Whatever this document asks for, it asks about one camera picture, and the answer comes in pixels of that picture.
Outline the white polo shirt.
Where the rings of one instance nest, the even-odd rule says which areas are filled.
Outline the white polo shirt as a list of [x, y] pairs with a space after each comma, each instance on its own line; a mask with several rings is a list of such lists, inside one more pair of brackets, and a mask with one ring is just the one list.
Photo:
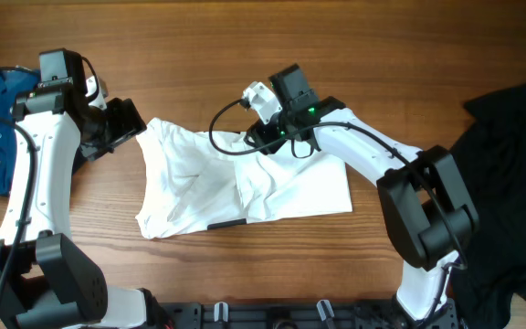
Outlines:
[[249, 154], [243, 133], [194, 133], [152, 119], [136, 138], [146, 187], [136, 219], [146, 239], [352, 211], [345, 164], [306, 143]]

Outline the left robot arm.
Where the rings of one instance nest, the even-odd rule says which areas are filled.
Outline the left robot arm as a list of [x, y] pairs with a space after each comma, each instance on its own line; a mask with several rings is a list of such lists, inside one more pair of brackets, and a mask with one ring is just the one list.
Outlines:
[[40, 81], [16, 96], [16, 165], [0, 228], [0, 323], [8, 328], [153, 328], [144, 289], [110, 287], [71, 237], [74, 159], [113, 152], [143, 132], [131, 100], [110, 98], [90, 62], [64, 48], [39, 56]]

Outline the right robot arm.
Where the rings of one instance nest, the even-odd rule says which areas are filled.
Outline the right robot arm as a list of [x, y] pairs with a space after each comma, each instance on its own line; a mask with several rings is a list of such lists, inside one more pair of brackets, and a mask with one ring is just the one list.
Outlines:
[[240, 104], [258, 115], [247, 131], [257, 151], [274, 154], [285, 142], [304, 142], [376, 187], [387, 235], [404, 261], [395, 304], [411, 324], [432, 321], [446, 301], [451, 271], [468, 266], [463, 249], [479, 228], [450, 152], [439, 145], [423, 151], [376, 131], [342, 101], [321, 99], [297, 64], [268, 84], [252, 82]]

